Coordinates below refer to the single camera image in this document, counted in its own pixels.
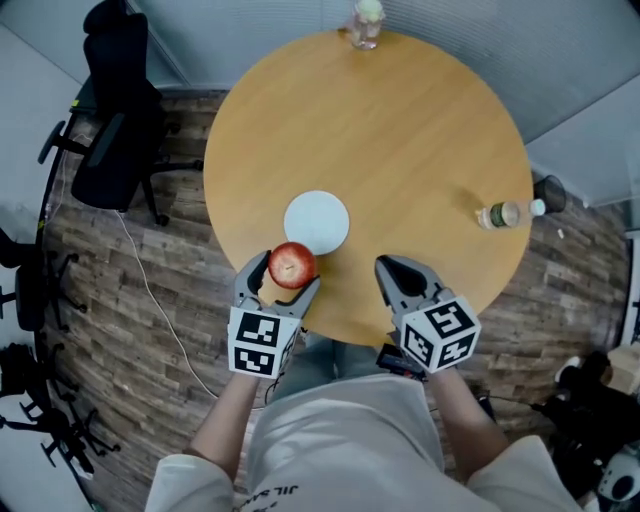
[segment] white plate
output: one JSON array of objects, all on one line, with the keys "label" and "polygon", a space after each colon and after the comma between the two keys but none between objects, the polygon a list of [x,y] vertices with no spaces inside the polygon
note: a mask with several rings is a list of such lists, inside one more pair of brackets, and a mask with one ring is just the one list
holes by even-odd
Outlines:
[{"label": "white plate", "polygon": [[287,240],[305,245],[316,256],[342,245],[349,233],[349,212],[329,192],[311,190],[296,197],[284,214]]}]

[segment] table top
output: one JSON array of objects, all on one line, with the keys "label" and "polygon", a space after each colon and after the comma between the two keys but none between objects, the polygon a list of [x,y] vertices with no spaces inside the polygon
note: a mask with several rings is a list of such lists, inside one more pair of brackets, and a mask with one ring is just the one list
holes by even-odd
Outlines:
[{"label": "table top", "polygon": [[[480,313],[520,262],[528,226],[486,231],[476,211],[532,198],[520,135],[491,89],[433,45],[383,32],[375,50],[340,32],[294,41],[231,90],[205,154],[207,208],[236,270],[286,241],[288,204],[326,190],[346,205],[345,243],[318,258],[321,288],[304,320],[340,341],[380,345],[393,330],[374,262],[432,267]],[[265,275],[271,303],[295,292]]]}]

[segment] glass jar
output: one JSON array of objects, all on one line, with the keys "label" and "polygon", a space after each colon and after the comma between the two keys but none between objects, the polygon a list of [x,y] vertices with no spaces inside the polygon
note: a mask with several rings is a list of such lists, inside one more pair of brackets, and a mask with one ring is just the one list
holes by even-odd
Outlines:
[{"label": "glass jar", "polygon": [[384,12],[381,4],[379,11],[374,12],[364,10],[363,5],[364,2],[357,2],[353,8],[351,43],[360,50],[373,50],[378,46],[378,37],[382,29]]}]

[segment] black and white marker cube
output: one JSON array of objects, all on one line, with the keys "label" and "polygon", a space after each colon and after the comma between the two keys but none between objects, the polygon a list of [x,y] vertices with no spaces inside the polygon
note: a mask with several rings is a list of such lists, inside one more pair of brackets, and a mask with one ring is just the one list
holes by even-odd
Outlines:
[{"label": "black and white marker cube", "polygon": [[402,318],[400,348],[429,373],[471,356],[480,322],[464,297],[433,304]]},{"label": "black and white marker cube", "polygon": [[299,318],[231,308],[229,370],[276,379],[293,351],[301,323]]}]

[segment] plastic bottle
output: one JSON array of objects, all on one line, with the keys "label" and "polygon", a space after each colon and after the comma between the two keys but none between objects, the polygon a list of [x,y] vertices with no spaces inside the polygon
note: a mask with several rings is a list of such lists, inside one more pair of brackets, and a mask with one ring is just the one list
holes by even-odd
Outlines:
[{"label": "plastic bottle", "polygon": [[529,224],[531,219],[544,215],[542,199],[533,201],[506,201],[478,212],[478,223],[485,229],[515,228]]}]

